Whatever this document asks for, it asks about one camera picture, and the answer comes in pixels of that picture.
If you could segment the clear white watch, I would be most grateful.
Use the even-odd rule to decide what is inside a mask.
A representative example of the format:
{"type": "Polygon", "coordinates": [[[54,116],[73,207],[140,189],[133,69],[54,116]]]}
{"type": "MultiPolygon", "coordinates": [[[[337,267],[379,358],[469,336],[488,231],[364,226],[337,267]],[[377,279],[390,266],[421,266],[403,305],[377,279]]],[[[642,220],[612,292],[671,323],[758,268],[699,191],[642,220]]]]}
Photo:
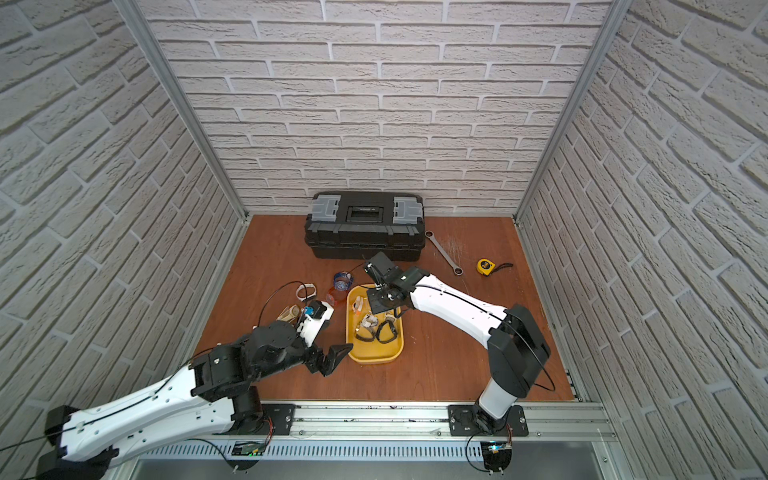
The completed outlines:
{"type": "Polygon", "coordinates": [[[372,335],[374,335],[378,329],[378,325],[379,325],[379,320],[375,315],[366,314],[358,323],[356,327],[356,331],[361,332],[363,330],[366,330],[372,335]]]}

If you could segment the dark brown strap watch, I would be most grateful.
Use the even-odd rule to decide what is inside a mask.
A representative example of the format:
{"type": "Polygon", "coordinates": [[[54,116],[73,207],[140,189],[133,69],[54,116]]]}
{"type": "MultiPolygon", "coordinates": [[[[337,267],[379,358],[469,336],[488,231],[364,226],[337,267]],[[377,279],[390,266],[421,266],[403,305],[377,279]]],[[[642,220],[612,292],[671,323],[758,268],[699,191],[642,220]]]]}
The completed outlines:
{"type": "Polygon", "coordinates": [[[371,343],[377,340],[378,327],[360,323],[355,327],[355,339],[360,342],[371,343]]]}

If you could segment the pink orange watch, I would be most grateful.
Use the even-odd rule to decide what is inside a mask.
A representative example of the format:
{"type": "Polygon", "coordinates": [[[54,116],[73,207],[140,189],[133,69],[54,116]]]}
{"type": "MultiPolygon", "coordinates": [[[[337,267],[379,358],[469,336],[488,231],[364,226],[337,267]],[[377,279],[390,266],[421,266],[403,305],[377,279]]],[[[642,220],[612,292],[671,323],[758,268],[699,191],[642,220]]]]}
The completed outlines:
{"type": "Polygon", "coordinates": [[[355,314],[361,314],[363,311],[364,303],[365,298],[363,296],[358,296],[353,302],[353,312],[355,314]]]}

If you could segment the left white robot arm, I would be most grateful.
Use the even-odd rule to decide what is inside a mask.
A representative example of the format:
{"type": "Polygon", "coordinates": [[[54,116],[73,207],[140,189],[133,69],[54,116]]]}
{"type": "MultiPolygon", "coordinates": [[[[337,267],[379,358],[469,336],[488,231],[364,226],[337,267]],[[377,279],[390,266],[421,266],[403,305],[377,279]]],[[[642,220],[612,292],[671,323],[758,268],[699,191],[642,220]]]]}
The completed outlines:
{"type": "Polygon", "coordinates": [[[45,426],[53,449],[39,459],[37,478],[100,479],[127,459],[197,436],[271,434],[257,382],[298,365],[328,376],[353,348],[323,351],[314,342],[322,327],[257,327],[130,395],[90,409],[55,408],[45,426]]]}

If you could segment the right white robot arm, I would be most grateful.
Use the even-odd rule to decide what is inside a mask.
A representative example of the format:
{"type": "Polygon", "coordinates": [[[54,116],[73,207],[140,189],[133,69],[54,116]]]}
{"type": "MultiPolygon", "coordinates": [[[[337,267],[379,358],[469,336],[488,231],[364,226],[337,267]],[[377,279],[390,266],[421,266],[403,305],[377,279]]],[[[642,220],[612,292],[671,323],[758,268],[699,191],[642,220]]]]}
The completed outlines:
{"type": "Polygon", "coordinates": [[[402,270],[383,252],[364,263],[374,281],[367,291],[378,314],[407,307],[438,317],[486,348],[490,380],[474,405],[478,427],[490,433],[506,423],[510,408],[537,385],[551,349],[524,306],[509,308],[481,301],[419,268],[402,270]]]}

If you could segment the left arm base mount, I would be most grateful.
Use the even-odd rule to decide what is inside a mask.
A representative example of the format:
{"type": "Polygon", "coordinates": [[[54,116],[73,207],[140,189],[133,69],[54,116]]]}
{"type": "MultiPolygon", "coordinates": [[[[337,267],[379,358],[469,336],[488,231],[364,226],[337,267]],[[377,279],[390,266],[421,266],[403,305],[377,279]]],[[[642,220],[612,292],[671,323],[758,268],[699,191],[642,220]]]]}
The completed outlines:
{"type": "Polygon", "coordinates": [[[267,403],[259,406],[236,406],[232,415],[233,425],[227,431],[230,435],[266,435],[290,434],[296,404],[267,403]]]}

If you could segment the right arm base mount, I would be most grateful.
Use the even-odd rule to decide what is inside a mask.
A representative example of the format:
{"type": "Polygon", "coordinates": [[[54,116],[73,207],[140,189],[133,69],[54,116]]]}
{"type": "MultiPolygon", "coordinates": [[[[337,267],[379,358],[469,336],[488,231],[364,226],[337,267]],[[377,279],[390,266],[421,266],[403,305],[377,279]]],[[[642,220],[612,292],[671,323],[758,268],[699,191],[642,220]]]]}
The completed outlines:
{"type": "Polygon", "coordinates": [[[503,419],[494,419],[475,404],[450,404],[447,412],[453,437],[500,436],[508,433],[507,428],[515,438],[529,435],[527,419],[520,405],[512,405],[503,419]]]}

